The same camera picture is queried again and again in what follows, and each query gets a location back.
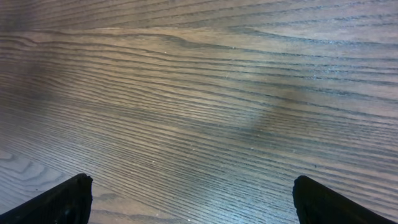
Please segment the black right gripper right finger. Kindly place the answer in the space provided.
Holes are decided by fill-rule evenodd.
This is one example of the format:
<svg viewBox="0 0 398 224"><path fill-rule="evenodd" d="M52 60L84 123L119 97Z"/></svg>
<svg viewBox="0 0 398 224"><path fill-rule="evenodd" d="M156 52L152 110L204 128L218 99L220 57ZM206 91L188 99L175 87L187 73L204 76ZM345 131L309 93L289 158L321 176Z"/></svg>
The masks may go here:
<svg viewBox="0 0 398 224"><path fill-rule="evenodd" d="M300 224L396 224L305 175L292 195Z"/></svg>

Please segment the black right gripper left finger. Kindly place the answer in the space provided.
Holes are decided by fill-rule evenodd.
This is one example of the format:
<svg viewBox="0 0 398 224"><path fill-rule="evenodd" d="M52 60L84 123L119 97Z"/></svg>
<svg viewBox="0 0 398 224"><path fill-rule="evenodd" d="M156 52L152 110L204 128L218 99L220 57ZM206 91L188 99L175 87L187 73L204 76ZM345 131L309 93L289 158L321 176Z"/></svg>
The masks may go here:
<svg viewBox="0 0 398 224"><path fill-rule="evenodd" d="M78 174L1 215L1 224L87 224L93 179Z"/></svg>

